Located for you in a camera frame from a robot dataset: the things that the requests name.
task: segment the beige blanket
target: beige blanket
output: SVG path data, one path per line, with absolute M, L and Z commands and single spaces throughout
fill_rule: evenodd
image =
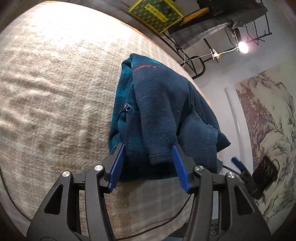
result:
M 41 3 L 0 34 L 0 166 L 12 199 L 29 218 L 61 172 L 86 171 L 108 155 L 121 62 L 131 53 L 153 58 L 193 83 L 147 37 L 83 6 Z M 26 234 L 30 222 L 13 207 L 1 181 L 0 191 L 0 202 Z M 120 238 L 167 221 L 188 195 L 172 178 L 119 183 L 105 197 Z M 133 240 L 162 240 L 184 224 L 191 204 L 171 223 Z M 81 218 L 86 233 L 83 211 Z

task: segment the yellow label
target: yellow label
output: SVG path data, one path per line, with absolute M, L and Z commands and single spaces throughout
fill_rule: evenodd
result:
M 158 17 L 163 23 L 168 21 L 168 19 L 160 11 L 158 11 L 155 7 L 153 7 L 151 4 L 147 4 L 145 6 L 145 8 L 149 12 L 153 13 L 156 17 Z

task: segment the light bulb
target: light bulb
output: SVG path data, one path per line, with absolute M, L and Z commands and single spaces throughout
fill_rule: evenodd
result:
M 249 47 L 245 42 L 239 42 L 239 50 L 242 53 L 248 53 L 249 52 Z

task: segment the blue fleece jacket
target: blue fleece jacket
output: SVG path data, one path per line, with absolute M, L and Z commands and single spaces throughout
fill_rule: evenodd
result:
M 217 152 L 230 142 L 215 114 L 183 76 L 148 57 L 131 54 L 122 63 L 109 134 L 112 154 L 126 146 L 121 181 L 177 176 L 171 149 L 179 142 L 195 163 L 218 173 Z

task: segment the metal bolt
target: metal bolt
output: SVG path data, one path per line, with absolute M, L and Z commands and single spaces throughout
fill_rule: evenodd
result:
M 68 177 L 68 176 L 70 176 L 70 172 L 69 171 L 65 171 L 65 172 L 63 172 L 62 176 L 63 177 Z
M 204 170 L 204 167 L 203 166 L 196 166 L 195 170 L 197 170 L 198 172 L 201 172 Z
M 235 178 L 235 173 L 234 172 L 229 172 L 227 173 L 227 176 L 230 178 Z
M 95 169 L 96 171 L 100 171 L 100 170 L 103 169 L 103 166 L 102 166 L 102 165 L 96 165 L 96 166 L 94 167 L 94 169 Z

